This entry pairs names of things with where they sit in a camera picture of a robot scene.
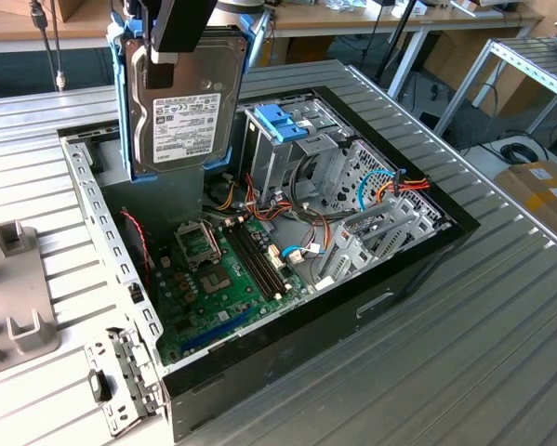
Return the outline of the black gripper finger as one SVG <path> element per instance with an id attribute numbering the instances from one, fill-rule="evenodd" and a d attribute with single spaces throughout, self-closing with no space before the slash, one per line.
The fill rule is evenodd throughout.
<path id="1" fill-rule="evenodd" d="M 147 89 L 173 85 L 179 53 L 193 52 L 217 1 L 145 1 L 144 46 Z"/>

